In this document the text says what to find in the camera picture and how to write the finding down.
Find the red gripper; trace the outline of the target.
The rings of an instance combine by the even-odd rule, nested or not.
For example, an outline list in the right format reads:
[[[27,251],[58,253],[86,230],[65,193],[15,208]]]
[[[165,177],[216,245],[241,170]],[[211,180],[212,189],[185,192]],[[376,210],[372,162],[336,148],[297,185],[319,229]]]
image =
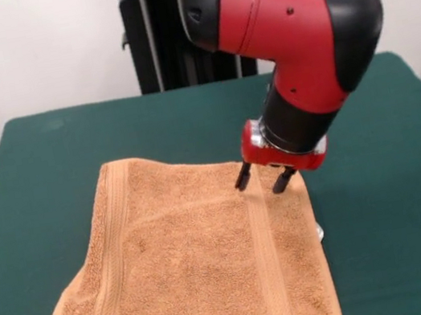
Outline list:
[[[251,164],[261,166],[287,166],[279,174],[272,191],[274,194],[284,193],[290,179],[297,170],[315,170],[325,159],[328,148],[327,136],[323,136],[309,153],[289,153],[275,148],[265,141],[259,120],[247,120],[241,137],[241,153],[243,163],[235,182],[235,189],[243,192],[250,180]]]

